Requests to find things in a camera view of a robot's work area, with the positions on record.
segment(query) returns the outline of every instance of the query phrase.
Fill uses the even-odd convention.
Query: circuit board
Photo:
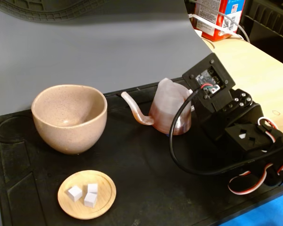
[[[196,77],[196,81],[200,84],[200,86],[206,83],[212,84],[213,87],[203,89],[206,94],[209,95],[209,97],[211,97],[218,90],[220,90],[221,83],[215,73],[216,72],[213,67],[210,67]]]

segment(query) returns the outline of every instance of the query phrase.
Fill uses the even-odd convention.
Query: robotic arm
[[[263,116],[261,106],[247,92],[232,89],[233,79],[212,53],[183,74],[193,93],[177,112],[171,125],[170,153],[184,171],[198,175],[235,175],[228,184],[234,194],[248,194],[263,183],[283,182],[283,133]],[[196,115],[207,136],[221,152],[227,152],[231,165],[210,171],[183,166],[173,150],[173,131],[185,106],[193,101]]]

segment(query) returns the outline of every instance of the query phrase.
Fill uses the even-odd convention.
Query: black cable
[[[170,132],[169,132],[169,139],[170,139],[169,140],[169,145],[170,145],[171,157],[172,157],[173,161],[175,162],[175,164],[179,168],[181,168],[183,171],[185,171],[187,173],[191,173],[191,174],[196,174],[196,175],[206,175],[206,176],[218,175],[218,174],[225,173],[225,172],[228,172],[230,170],[233,170],[235,168],[242,167],[242,166],[244,166],[246,164],[249,164],[249,163],[261,160],[263,158],[266,158],[266,157],[268,157],[270,155],[273,155],[273,154],[283,150],[283,146],[281,146],[281,147],[279,147],[279,148],[277,148],[277,149],[275,149],[273,151],[267,152],[266,154],[264,154],[262,156],[259,156],[259,157],[256,157],[256,158],[252,158],[252,159],[248,159],[248,160],[244,160],[244,161],[241,161],[241,162],[238,162],[238,163],[235,163],[235,164],[223,167],[223,168],[215,169],[215,170],[199,171],[199,170],[196,170],[196,169],[186,168],[185,166],[183,166],[178,161],[178,159],[176,158],[174,150],[173,150],[173,132],[174,132],[175,124],[176,124],[177,119],[179,118],[180,114],[183,112],[183,110],[187,106],[187,104],[190,101],[192,101],[192,99],[197,95],[197,93],[199,91],[200,91],[200,89],[195,90],[191,95],[189,95],[189,97],[185,100],[183,105],[181,105],[181,107],[179,108],[178,112],[176,113],[176,115],[175,115],[175,117],[173,119],[173,122],[172,122],[171,128],[170,128]]]

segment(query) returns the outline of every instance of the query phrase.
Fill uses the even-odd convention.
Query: kettle spout
[[[143,115],[137,103],[133,100],[133,98],[127,92],[122,92],[121,96],[129,104],[129,107],[131,108],[134,118],[140,124],[148,125],[148,126],[151,126],[154,124],[154,119],[151,116]]]

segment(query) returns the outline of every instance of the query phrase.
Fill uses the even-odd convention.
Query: gray backdrop
[[[111,0],[60,23],[0,12],[0,115],[29,109],[57,84],[106,93],[180,77],[210,52],[183,0]]]

